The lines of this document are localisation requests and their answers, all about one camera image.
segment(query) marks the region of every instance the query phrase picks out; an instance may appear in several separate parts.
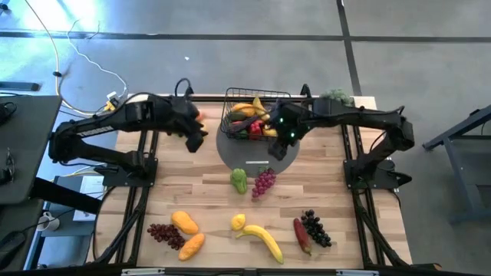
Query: black wire basket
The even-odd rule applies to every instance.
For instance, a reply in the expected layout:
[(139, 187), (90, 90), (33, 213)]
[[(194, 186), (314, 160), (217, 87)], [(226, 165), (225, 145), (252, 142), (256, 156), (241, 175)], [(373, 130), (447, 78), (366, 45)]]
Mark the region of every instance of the black wire basket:
[(259, 97), (263, 107), (266, 109), (266, 112), (269, 112), (272, 108), (272, 105), (276, 102), (276, 99), (289, 98), (291, 97), (291, 95), (290, 93), (281, 91), (254, 90), (237, 87), (230, 87), (229, 89), (227, 89), (225, 94), (225, 101), (223, 103), (222, 123), (220, 125), (220, 129), (228, 138), (254, 141), (269, 141), (275, 139), (275, 137), (262, 134), (242, 134), (229, 131), (229, 125), (232, 122), (227, 114), (229, 114), (232, 107), (239, 103), (252, 104), (252, 101), (255, 97)]

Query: gray floor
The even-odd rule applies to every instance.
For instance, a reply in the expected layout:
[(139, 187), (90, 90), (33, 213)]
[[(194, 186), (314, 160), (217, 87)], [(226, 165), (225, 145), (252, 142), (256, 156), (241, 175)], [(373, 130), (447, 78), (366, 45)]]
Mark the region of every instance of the gray floor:
[[(335, 0), (107, 0), (102, 4), (32, 0), (32, 4), (47, 26), (58, 31), (84, 18), (76, 30), (96, 30), (99, 20), (101, 31), (117, 33), (341, 34)], [(352, 35), (491, 35), (487, 0), (344, 0), (344, 4)], [(23, 1), (9, 5), (12, 12), (0, 15), (0, 31), (41, 29)], [(332, 88), (352, 94), (344, 45), (338, 41), (74, 42), (103, 67), (120, 74), (130, 92), (169, 92), (179, 78), (189, 77), (197, 93), (223, 93), (237, 86), (296, 94), (308, 83), (315, 94)], [(114, 77), (78, 57), (66, 40), (56, 39), (56, 44), (61, 72), (68, 72), (61, 90), (72, 104), (96, 110), (106, 94), (121, 91)], [(47, 39), (0, 38), (0, 45), (0, 79), (38, 82), (40, 94), (54, 93), (54, 55)], [(418, 146), (394, 154), (398, 170), (414, 178), (400, 194), (414, 263), (438, 262), (449, 271), (491, 271), (491, 224), (449, 225), (448, 217), (462, 211), (462, 205), (447, 155), (441, 148), (425, 153), (419, 146), (491, 102), (489, 46), (353, 44), (363, 95), (375, 96), (382, 110), (405, 105), (404, 114), (414, 124)], [(69, 119), (60, 114), (57, 123)], [(491, 133), (491, 126), (485, 133)], [(113, 146), (115, 137), (98, 136), (91, 142)], [(50, 179), (70, 171), (45, 158), (39, 175)], [(50, 258), (49, 249), (52, 253), (60, 243), (66, 244), (54, 242), (43, 252), (45, 262), (62, 265)]]

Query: wooden table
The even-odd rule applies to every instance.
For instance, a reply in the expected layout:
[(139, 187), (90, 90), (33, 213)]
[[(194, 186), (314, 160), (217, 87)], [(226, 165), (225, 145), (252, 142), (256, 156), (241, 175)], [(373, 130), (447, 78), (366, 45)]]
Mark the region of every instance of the wooden table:
[[(373, 97), (355, 97), (355, 103), (376, 109)], [(204, 112), (204, 122), (209, 131), (197, 153), (186, 150), (184, 138), (160, 135), (157, 147), (159, 168), (156, 185), (150, 190), (138, 266), (362, 268), (353, 202), (344, 184), (341, 165), (345, 156), (340, 127), (318, 128), (308, 133), (300, 143), (296, 160), (278, 174), (274, 188), (267, 191), (260, 202), (251, 202), (253, 179), (249, 179), (251, 187), (247, 194), (239, 195), (230, 185), (230, 169), (222, 162), (216, 149), (222, 104), (196, 105)], [(361, 128), (365, 150), (379, 134), (380, 130)], [(135, 150), (139, 137), (140, 133), (119, 133), (117, 150)], [(96, 231), (98, 255), (121, 227), (127, 193), (128, 188), (116, 188), (102, 207)], [(399, 256), (411, 263), (404, 224), (394, 195), (385, 190), (375, 190), (374, 202), (381, 232)], [(299, 217), (306, 209), (314, 209), (321, 217), (333, 244), (330, 248), (322, 248), (312, 242), (311, 257), (302, 253), (292, 227), (293, 218)], [(206, 235), (200, 252), (185, 262), (177, 259), (178, 251), (165, 243), (157, 243), (146, 231), (151, 223), (170, 223), (170, 215), (177, 210), (188, 212)], [(230, 219), (239, 213), (245, 214), (246, 224), (261, 225), (271, 233), (283, 252), (283, 265), (275, 261), (258, 238), (235, 239), (237, 232), (230, 230)], [(132, 237), (133, 230), (128, 238), (125, 258), (130, 254)], [(372, 260), (376, 261), (371, 235), (367, 238)]]

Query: grape bunch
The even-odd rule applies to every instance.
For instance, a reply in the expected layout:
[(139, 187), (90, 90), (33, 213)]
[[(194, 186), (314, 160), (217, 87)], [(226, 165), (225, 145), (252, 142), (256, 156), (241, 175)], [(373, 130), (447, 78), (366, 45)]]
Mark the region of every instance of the grape bunch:
[(331, 238), (328, 233), (324, 231), (324, 226), (319, 221), (321, 218), (314, 217), (314, 210), (310, 209), (305, 211), (305, 214), (301, 217), (302, 224), (305, 226), (307, 230), (307, 234), (309, 234), (312, 239), (314, 239), (315, 243), (321, 245), (323, 248), (331, 247)]
[(151, 224), (150, 228), (147, 229), (147, 232), (150, 233), (156, 241), (167, 242), (172, 249), (179, 250), (186, 242), (174, 225)]
[(263, 169), (258, 178), (255, 179), (255, 187), (252, 188), (252, 199), (257, 199), (260, 195), (264, 195), (267, 189), (275, 185), (276, 175), (271, 168)]

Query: round gray platform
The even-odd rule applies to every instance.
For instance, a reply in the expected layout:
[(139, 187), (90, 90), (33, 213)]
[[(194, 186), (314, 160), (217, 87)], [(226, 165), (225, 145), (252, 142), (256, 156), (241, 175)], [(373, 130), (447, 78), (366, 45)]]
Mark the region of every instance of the round gray platform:
[(244, 169), (248, 177), (258, 176), (259, 168), (262, 166), (269, 166), (276, 174), (281, 173), (297, 157), (299, 144), (289, 146), (285, 158), (278, 161), (268, 154), (269, 142), (229, 139), (220, 127), (216, 134), (216, 148), (222, 161), (230, 169)]

